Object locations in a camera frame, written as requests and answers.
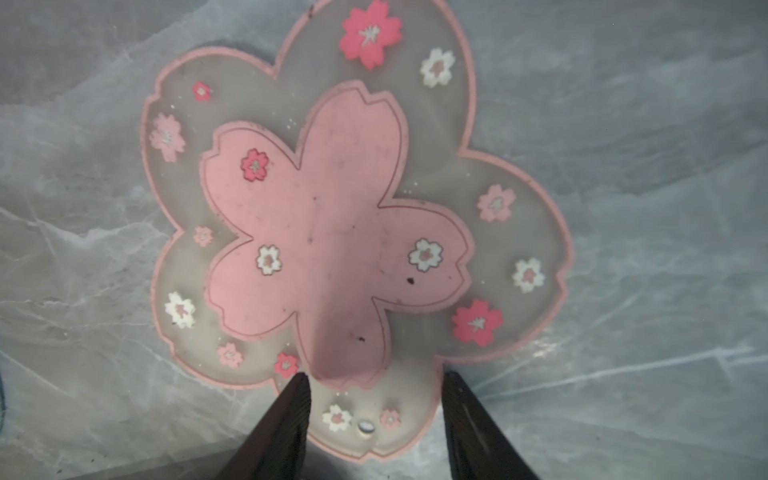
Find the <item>gray marble countertop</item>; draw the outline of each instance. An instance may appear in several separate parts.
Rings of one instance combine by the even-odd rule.
[[[155,332],[172,228],[138,130],[174,57],[225,41],[272,59],[309,4],[5,3],[0,477],[206,478],[272,402],[193,378]],[[472,146],[536,178],[576,250],[552,325],[461,373],[544,480],[765,478],[768,2],[449,4],[477,63]],[[308,462],[444,479],[444,442],[439,415],[392,462]]]

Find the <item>hole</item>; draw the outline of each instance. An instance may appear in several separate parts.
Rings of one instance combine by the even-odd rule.
[[[357,422],[357,429],[363,435],[372,435],[376,431],[376,427],[368,420],[360,420]]]

